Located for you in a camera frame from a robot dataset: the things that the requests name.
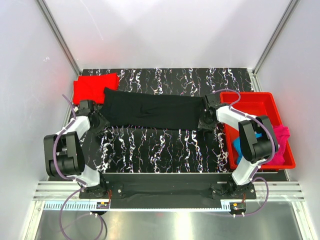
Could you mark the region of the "black t shirt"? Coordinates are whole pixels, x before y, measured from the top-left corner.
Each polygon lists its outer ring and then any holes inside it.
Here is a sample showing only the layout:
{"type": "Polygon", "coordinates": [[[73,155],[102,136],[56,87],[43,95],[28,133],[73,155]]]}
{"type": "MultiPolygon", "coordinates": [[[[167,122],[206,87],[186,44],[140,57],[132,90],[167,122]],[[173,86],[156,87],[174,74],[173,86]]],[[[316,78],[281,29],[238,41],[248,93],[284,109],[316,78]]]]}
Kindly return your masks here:
{"type": "Polygon", "coordinates": [[[105,88],[100,113],[111,126],[196,130],[203,108],[200,97],[154,95],[105,88]]]}

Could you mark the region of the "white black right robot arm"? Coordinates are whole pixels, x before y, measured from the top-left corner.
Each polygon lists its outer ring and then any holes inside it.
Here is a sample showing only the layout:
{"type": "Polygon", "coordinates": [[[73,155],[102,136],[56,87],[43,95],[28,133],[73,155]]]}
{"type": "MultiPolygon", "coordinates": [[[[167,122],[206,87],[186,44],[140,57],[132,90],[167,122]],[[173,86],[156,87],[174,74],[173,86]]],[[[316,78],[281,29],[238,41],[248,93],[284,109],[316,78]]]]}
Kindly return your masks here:
{"type": "Polygon", "coordinates": [[[235,199],[244,194],[255,173],[279,150],[269,117],[251,115],[234,108],[233,105],[241,99],[241,95],[237,95],[238,99],[231,104],[221,103],[214,93],[205,95],[198,122],[199,131],[210,131],[217,123],[223,123],[239,133],[242,158],[220,193],[235,199]]]}

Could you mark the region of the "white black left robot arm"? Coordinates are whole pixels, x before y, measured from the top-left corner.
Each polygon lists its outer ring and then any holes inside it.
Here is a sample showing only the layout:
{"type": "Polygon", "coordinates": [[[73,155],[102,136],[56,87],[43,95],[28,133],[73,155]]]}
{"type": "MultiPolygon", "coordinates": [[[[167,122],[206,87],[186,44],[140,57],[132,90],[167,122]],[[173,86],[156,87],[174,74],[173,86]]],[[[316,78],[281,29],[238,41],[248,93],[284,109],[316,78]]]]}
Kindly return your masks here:
{"type": "Polygon", "coordinates": [[[80,139],[88,131],[99,134],[109,122],[93,100],[81,100],[66,126],[43,139],[45,169],[50,177],[76,181],[97,198],[108,193],[103,175],[85,163],[80,139]]]}

